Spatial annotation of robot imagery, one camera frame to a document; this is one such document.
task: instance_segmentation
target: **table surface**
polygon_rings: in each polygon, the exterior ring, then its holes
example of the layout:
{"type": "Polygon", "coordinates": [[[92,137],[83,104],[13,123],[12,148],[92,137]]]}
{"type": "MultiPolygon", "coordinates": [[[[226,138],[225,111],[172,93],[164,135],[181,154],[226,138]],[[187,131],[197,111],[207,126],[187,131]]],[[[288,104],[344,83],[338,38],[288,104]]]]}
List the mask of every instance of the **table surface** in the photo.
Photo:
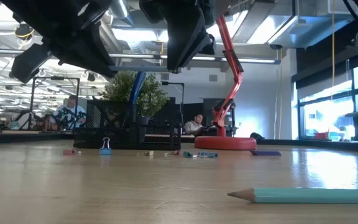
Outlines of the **table surface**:
{"type": "Polygon", "coordinates": [[[0,223],[358,223],[358,205],[253,204],[226,196],[249,187],[358,189],[358,153],[261,146],[282,156],[113,150],[110,157],[95,149],[64,156],[72,144],[0,144],[0,223]]]}

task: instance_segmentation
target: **potted plant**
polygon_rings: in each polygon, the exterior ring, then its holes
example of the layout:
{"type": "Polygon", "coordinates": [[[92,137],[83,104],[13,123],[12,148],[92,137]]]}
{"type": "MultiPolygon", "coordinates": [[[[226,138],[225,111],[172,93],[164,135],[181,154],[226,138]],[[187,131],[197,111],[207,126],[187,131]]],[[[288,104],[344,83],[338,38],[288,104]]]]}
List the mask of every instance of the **potted plant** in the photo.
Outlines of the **potted plant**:
{"type": "MultiPolygon", "coordinates": [[[[111,82],[104,87],[103,99],[129,101],[136,75],[137,72],[118,72],[111,82]]],[[[157,81],[154,74],[147,75],[136,100],[137,122],[139,124],[147,124],[149,119],[169,100],[167,93],[160,86],[161,83],[157,81]]]]}

